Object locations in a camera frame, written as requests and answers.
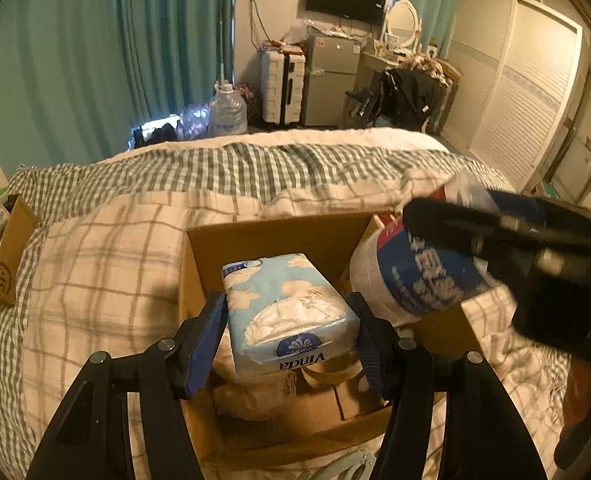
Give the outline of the clear plastic wipes pack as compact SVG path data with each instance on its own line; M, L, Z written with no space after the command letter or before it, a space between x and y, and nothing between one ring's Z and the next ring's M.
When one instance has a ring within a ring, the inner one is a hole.
M411 175L414 179L403 186L401 201L395 206L396 216L417 197L501 211L496 188L475 179L469 171L452 176L434 171L424 177L417 171ZM373 240L360 242L347 265L347 278L373 314L395 327L504 287L487 272L486 261L437 247L406 228L380 248Z

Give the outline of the blue Vinda tissue pack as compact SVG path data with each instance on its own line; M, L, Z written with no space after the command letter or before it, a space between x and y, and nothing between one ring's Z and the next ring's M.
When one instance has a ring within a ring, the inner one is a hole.
M305 255L228 263L222 282L241 376L289 372L354 350L361 321Z

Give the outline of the green checkered bed sheet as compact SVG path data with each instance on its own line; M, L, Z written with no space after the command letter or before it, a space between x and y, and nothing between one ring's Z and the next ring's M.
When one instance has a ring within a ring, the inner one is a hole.
M122 193L207 190L268 204L289 188L398 179L410 170L469 171L498 191L509 181L496 169L444 150L390 150L340 144L262 146L232 142L216 148L152 148L88 166L21 167L9 188L36 214L38 226L18 266L15 304L0 302L0 470L26 475L42 434L25 418L22 368L28 296L50 224L87 212Z

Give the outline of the pale blue plastic hanger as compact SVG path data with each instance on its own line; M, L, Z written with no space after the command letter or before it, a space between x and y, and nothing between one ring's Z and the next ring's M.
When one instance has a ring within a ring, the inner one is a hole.
M358 448L332 460L316 471L305 471L299 480L361 480L369 479L376 465L376 456L367 448Z

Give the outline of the chair with black jacket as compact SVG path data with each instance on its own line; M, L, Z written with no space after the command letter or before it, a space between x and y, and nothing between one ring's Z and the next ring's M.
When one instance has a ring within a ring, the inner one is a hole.
M384 119L394 128L420 131L445 93L445 84L420 70L384 70L361 90L346 92L343 125L362 129Z

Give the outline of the beige plaid blanket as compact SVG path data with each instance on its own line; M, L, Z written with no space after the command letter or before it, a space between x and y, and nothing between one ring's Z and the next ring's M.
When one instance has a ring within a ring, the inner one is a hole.
M122 193L50 224L28 296L22 387L25 418L43 434L92 352L140 352L172 335L222 288L226 263L301 252L338 288L371 216L436 191L448 172L289 188L268 204L207 190ZM271 418L225 417L244 402L231 364L184 404L190 436L210 478L295 478L363 448L379 448L391 411L362 377L331 385L334 365L291 376L297 394Z

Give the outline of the white louvered wardrobe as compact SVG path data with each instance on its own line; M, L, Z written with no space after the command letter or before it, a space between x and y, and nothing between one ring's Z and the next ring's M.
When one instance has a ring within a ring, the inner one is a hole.
M583 28L533 0L459 0L448 61L461 77L441 136L527 186L558 135Z

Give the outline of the white oval vanity mirror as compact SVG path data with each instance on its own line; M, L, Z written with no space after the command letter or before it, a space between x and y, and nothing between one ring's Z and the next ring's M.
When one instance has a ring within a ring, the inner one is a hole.
M421 20L410 0L391 6L385 20L384 41L391 50L410 49L419 40Z

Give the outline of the silver mini fridge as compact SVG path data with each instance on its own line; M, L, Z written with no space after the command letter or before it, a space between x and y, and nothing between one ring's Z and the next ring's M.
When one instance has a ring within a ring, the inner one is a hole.
M361 45L349 38L314 34L306 52L301 123L335 127L342 120L346 92L354 88Z

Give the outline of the white hard suitcase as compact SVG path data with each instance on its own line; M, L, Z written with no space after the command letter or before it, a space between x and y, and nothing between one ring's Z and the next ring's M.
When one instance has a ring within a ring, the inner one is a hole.
M287 126L300 121L306 58L301 48L265 49L260 56L264 122Z

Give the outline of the large clear water jug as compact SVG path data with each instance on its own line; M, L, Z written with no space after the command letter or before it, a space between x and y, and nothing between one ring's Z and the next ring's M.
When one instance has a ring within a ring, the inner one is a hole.
M241 93L226 79L215 84L215 96L210 100L211 136L239 136L248 132L246 102Z

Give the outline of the teal window curtain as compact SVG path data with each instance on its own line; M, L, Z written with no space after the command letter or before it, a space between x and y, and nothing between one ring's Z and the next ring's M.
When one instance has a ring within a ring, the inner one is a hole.
M231 20L231 0L1 0L1 169L97 162L207 102Z

